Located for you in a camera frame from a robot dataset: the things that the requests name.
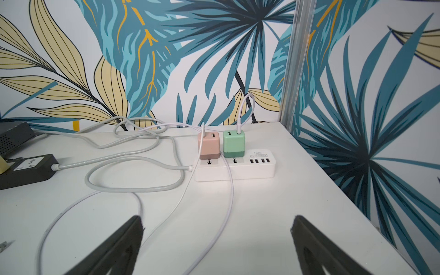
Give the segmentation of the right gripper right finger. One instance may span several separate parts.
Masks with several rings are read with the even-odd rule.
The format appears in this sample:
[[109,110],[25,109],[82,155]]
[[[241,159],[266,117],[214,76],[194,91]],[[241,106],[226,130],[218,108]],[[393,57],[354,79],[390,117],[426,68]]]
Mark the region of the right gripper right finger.
[[370,274],[302,215],[295,217],[291,235],[304,275]]

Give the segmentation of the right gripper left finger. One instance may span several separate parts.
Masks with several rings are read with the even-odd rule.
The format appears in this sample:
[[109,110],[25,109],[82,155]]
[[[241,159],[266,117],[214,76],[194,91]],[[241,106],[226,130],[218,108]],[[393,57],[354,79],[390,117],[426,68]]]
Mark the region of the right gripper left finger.
[[141,217],[132,216],[68,275],[131,275],[143,238]]

